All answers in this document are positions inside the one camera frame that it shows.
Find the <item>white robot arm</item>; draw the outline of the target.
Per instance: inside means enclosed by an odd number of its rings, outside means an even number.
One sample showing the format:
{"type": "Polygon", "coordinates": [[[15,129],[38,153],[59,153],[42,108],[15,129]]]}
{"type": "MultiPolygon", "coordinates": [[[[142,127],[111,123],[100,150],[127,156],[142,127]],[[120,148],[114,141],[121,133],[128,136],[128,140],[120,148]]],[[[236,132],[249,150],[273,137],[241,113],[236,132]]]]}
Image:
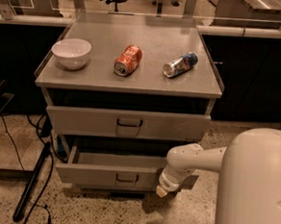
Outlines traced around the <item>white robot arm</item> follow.
{"type": "Polygon", "coordinates": [[[163,197],[193,171],[217,172],[215,224],[281,224],[281,131],[253,129],[227,147],[176,146],[166,155],[156,193],[163,197]]]}

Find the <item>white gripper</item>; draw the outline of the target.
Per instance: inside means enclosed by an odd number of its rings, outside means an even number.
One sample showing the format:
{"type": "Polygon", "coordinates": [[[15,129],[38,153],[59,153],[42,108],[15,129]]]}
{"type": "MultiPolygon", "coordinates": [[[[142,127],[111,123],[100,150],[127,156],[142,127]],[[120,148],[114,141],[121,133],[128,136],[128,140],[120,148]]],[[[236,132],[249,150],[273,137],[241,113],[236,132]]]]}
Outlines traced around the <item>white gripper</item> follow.
{"type": "Polygon", "coordinates": [[[168,192],[172,192],[179,188],[189,176],[187,171],[180,172],[172,167],[165,167],[159,176],[159,185],[156,188],[156,194],[163,198],[168,192]]]}

